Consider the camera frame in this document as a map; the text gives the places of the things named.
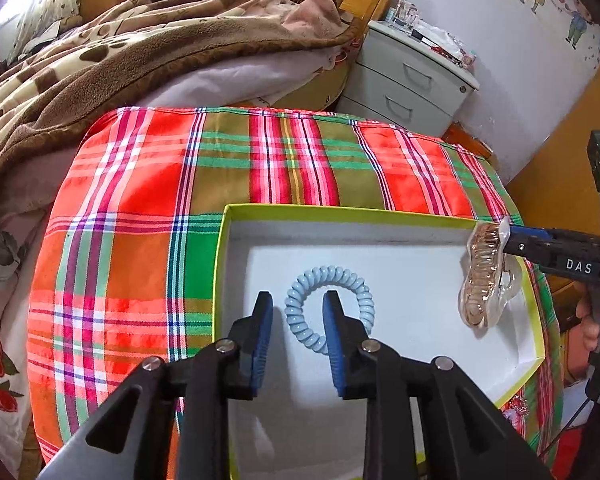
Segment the person's right hand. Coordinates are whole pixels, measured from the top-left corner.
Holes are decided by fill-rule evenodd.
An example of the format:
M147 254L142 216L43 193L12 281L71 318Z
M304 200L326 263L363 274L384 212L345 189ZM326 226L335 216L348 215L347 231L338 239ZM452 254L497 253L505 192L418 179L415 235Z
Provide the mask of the person's right hand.
M584 348L595 351L600 342L600 324L594 321L589 294L580 298L576 307L576 317L580 320Z

